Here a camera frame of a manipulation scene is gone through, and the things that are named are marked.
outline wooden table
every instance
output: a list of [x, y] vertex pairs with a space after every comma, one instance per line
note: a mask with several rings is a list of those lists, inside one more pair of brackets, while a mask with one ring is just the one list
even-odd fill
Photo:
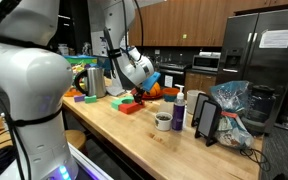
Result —
[[[238, 150], [219, 143], [206, 147], [205, 139], [195, 139], [191, 115], [182, 132], [162, 132], [154, 115], [163, 100], [146, 101], [144, 109], [127, 115], [111, 108], [115, 99], [107, 95], [85, 104], [64, 97], [63, 105], [156, 179], [259, 179], [259, 166]], [[256, 139], [254, 148], [262, 150], [262, 142]]]

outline stainless steel refrigerator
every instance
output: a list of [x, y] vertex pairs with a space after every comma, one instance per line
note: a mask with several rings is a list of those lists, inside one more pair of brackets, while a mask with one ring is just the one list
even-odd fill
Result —
[[288, 10], [228, 18], [216, 84], [233, 80], [275, 89], [269, 134], [288, 90]]

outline purple bottle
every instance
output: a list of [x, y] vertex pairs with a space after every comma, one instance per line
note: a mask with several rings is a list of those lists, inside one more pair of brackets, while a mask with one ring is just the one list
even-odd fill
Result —
[[184, 86], [178, 84], [175, 84], [175, 86], [180, 88], [180, 92], [177, 93], [177, 97], [174, 101], [172, 129], [176, 131], [181, 131], [183, 129], [183, 120], [185, 112], [184, 94], [182, 92]]

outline white cup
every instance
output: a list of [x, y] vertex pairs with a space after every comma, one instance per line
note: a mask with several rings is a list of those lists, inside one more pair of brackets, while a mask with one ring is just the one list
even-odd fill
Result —
[[188, 90], [187, 91], [187, 112], [189, 114], [194, 114], [197, 96], [199, 93], [204, 93], [199, 90]]
[[173, 116], [167, 112], [158, 112], [155, 115], [155, 127], [160, 131], [169, 131], [171, 129]]

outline red block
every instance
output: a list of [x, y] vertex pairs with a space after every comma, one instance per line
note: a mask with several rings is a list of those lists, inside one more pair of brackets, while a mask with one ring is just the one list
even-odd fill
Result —
[[125, 114], [131, 114], [135, 111], [140, 110], [143, 107], [144, 107], [144, 101], [142, 101], [142, 105], [133, 101], [131, 104], [120, 104], [118, 106], [118, 110]]

